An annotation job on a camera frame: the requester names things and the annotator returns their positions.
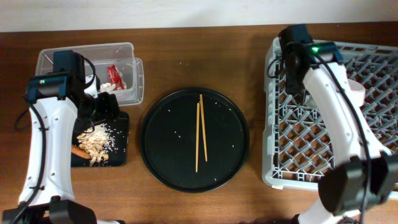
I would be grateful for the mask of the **white tissue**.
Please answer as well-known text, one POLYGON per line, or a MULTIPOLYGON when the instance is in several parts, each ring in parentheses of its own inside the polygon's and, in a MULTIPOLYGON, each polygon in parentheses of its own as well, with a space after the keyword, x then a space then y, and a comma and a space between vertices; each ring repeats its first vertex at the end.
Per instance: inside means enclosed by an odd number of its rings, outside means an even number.
POLYGON ((100 89, 99 92, 103 93, 103 92, 111 92, 116 88, 115 84, 112 83, 103 83, 100 85, 100 89))

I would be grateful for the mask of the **nut shell scraps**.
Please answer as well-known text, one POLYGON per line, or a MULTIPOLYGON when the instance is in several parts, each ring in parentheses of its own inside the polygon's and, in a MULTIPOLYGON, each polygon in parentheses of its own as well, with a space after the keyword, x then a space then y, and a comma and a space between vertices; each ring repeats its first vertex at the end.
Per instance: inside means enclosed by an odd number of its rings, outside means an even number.
POLYGON ((118 151, 115 137, 115 134, 118 133, 118 131, 103 123, 94 128, 88 128, 76 137, 77 148, 89 155, 88 165, 90 167, 110 161, 111 153, 118 151))

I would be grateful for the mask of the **red snack wrapper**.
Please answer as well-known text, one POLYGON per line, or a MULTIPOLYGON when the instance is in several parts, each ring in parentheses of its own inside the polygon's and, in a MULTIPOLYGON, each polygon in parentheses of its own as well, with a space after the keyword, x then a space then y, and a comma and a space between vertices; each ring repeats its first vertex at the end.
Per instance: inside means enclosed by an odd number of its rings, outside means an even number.
POLYGON ((115 65, 107 67, 109 82, 114 86, 113 91, 125 90, 127 85, 121 72, 118 71, 115 65))

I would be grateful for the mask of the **orange carrot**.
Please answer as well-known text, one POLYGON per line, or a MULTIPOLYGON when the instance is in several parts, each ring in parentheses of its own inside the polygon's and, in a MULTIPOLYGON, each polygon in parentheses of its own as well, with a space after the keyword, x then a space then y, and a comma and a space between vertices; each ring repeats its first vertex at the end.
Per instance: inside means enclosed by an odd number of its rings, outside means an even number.
POLYGON ((82 149, 80 149, 80 148, 78 148, 78 147, 76 147, 74 145, 72 145, 71 152, 72 152, 72 154, 74 154, 74 155, 76 155, 78 157, 84 158, 84 159, 90 159, 91 158, 89 153, 85 152, 84 150, 82 150, 82 149))

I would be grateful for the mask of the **pink bowl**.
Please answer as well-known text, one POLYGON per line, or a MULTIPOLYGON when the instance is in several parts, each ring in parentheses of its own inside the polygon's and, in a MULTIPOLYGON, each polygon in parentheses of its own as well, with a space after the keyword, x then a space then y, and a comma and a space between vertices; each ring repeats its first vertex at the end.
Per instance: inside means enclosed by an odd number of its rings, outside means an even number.
POLYGON ((366 94, 365 87, 354 80, 348 80, 348 85, 351 90, 351 101, 353 104, 357 107, 363 106, 366 94))

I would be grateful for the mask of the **wooden chopstick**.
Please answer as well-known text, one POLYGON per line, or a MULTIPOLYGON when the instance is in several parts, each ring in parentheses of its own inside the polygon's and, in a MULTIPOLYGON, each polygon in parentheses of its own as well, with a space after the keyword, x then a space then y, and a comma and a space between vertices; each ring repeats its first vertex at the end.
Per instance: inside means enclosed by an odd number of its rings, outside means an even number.
POLYGON ((196 135, 195 135, 195 172, 198 172, 198 152, 199 152, 199 130, 200 126, 200 103, 197 103, 196 135))
POLYGON ((208 162, 207 143, 206 143, 206 128, 205 128, 205 113, 204 113, 203 95, 202 94, 200 94, 200 112, 201 112, 201 126, 202 126, 202 133, 203 133, 203 147, 204 147, 204 153, 205 153, 205 161, 208 162))

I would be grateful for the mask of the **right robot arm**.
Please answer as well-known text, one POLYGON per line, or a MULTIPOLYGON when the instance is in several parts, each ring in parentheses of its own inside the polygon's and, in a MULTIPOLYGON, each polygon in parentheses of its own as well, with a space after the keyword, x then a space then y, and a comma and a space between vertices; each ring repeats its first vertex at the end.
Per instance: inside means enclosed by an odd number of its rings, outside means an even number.
POLYGON ((309 93, 320 111, 335 168, 318 181, 319 199, 292 223, 341 223, 386 203, 397 183, 397 155, 371 131, 348 84, 343 57, 334 42, 313 41, 304 24, 279 35, 282 68, 298 92, 309 93))

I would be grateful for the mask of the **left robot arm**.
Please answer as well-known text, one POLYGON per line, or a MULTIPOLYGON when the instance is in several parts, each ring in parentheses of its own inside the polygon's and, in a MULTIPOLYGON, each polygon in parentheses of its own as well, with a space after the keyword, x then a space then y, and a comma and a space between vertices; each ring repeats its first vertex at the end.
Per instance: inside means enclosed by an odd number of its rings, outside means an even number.
POLYGON ((71 180, 72 136, 115 119, 114 94, 86 93, 100 88, 86 79, 89 60, 72 50, 53 55, 53 70, 31 78, 26 88, 32 137, 29 165, 17 208, 2 213, 3 223, 99 223, 92 209, 75 202, 71 180))

